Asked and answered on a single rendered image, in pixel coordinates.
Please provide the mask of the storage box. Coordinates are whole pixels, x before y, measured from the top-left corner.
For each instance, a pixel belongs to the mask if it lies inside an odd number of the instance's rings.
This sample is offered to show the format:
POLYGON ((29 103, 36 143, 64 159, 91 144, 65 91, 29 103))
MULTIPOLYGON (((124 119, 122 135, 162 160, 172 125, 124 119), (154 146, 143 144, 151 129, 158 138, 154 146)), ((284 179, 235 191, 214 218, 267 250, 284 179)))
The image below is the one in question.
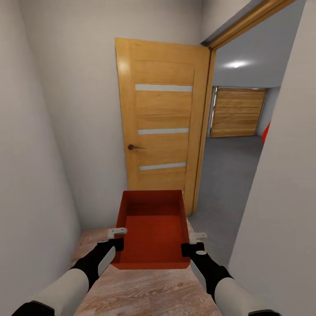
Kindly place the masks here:
POLYGON ((116 251, 111 265, 127 269, 187 269, 190 257, 181 244, 189 243, 182 190, 124 191, 116 228, 127 233, 124 250, 116 251))

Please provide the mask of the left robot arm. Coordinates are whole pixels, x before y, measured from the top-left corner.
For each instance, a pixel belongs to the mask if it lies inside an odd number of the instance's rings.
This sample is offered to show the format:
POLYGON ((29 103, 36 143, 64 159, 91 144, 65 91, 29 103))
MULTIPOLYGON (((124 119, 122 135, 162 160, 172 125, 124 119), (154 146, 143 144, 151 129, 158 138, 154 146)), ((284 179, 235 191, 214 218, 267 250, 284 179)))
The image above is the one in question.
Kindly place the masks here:
POLYGON ((124 250, 127 229, 108 231, 108 240, 98 242, 92 251, 59 279, 23 302, 10 316, 73 316, 92 285, 111 264, 116 251, 124 250))

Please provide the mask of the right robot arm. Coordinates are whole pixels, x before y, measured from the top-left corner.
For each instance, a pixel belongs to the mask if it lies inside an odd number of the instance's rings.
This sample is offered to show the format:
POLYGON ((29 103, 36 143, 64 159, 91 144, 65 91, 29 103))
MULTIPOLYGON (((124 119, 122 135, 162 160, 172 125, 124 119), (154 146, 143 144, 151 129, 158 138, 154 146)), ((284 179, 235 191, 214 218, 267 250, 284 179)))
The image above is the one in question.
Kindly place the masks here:
POLYGON ((189 243, 181 244, 182 256, 190 257, 191 269, 223 316, 282 316, 228 274, 224 266, 208 259, 204 244, 206 233, 190 233, 189 243), (198 240, 198 241, 197 241, 198 240))

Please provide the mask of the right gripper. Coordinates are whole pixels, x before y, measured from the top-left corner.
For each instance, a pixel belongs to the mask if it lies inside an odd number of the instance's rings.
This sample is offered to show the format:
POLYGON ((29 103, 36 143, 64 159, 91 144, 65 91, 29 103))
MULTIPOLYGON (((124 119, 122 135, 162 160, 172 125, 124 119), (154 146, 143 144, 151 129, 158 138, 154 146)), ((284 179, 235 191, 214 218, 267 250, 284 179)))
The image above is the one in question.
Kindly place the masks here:
POLYGON ((190 252, 193 248, 205 249, 204 244, 200 241, 197 241, 196 244, 184 243, 184 244, 181 244, 182 256, 190 257, 190 252))

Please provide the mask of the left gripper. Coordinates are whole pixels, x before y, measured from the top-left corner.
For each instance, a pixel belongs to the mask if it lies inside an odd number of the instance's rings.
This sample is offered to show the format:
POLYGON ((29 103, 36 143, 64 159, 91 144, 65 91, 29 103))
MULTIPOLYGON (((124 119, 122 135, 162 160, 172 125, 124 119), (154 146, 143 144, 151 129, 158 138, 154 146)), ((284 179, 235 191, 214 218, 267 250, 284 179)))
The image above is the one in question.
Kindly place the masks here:
POLYGON ((124 238, 111 239, 111 241, 115 244, 115 251, 124 250, 124 238))

